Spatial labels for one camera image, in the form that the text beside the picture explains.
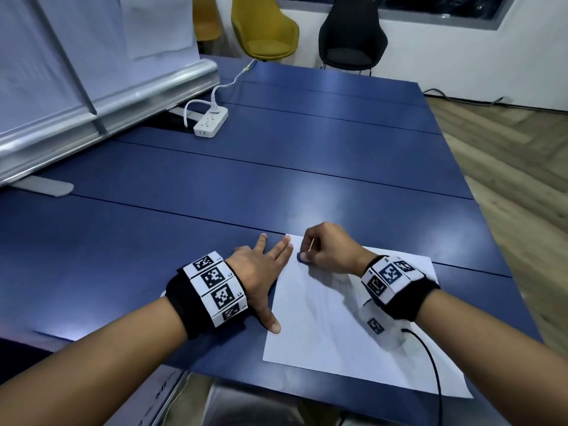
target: window frame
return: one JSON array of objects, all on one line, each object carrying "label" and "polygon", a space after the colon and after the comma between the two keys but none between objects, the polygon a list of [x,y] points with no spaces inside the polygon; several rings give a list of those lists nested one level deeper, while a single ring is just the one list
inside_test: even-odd
[{"label": "window frame", "polygon": [[[449,14],[433,14],[422,12],[409,12],[402,10],[379,8],[381,19],[401,22],[416,22],[419,24],[445,25],[448,27],[475,28],[483,30],[497,30],[501,26],[507,12],[515,0],[503,0],[493,19],[477,19]],[[312,1],[276,0],[280,9],[300,10],[304,12],[329,13],[331,4],[316,3]]]}]

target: paper on banner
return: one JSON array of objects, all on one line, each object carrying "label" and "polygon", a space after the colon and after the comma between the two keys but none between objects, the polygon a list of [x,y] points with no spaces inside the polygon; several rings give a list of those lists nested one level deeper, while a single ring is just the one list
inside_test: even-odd
[{"label": "paper on banner", "polygon": [[192,0],[120,0],[131,59],[193,44]]},{"label": "paper on banner", "polygon": [[[407,335],[402,346],[381,348],[352,312],[345,281],[299,263],[295,256],[302,237],[291,236],[291,242],[294,253],[278,278],[272,306],[282,330],[278,335],[267,333],[262,359],[437,394],[432,363],[416,338]],[[403,258],[436,279],[428,257],[368,249]],[[416,324],[411,328],[436,362],[442,394],[472,398],[454,362]]]}]

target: person's right arm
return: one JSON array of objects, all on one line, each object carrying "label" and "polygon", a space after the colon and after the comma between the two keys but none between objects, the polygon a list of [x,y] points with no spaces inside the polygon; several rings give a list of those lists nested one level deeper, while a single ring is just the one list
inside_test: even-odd
[{"label": "person's right arm", "polygon": [[[359,277],[376,257],[330,222],[308,229],[301,251]],[[542,343],[442,290],[424,299],[416,323],[512,425],[568,424],[568,361]]]}]

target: tabletop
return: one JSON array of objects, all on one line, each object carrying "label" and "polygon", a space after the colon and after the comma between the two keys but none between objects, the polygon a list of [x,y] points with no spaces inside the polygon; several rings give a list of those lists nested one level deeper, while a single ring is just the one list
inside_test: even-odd
[{"label": "tabletop", "polygon": [[[247,64],[214,59],[225,82]],[[213,139],[136,127],[41,173],[74,183],[69,196],[0,190],[0,319],[76,340],[156,299],[192,258],[331,220],[431,257],[445,290],[540,340],[415,83],[276,63],[241,78],[217,96],[229,118]],[[435,395],[264,362],[266,330],[231,321],[167,363],[406,424],[436,418]],[[469,386],[474,400],[444,399],[445,424],[505,424]]]}]

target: person's left hand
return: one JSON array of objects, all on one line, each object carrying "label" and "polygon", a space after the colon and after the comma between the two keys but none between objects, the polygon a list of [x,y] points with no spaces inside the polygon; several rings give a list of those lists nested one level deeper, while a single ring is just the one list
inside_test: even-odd
[{"label": "person's left hand", "polygon": [[289,236],[280,239],[274,248],[264,254],[266,233],[259,236],[254,249],[248,246],[235,248],[225,260],[245,286],[246,298],[259,315],[260,322],[272,333],[280,333],[280,323],[268,307],[268,290],[288,263],[294,246]]}]

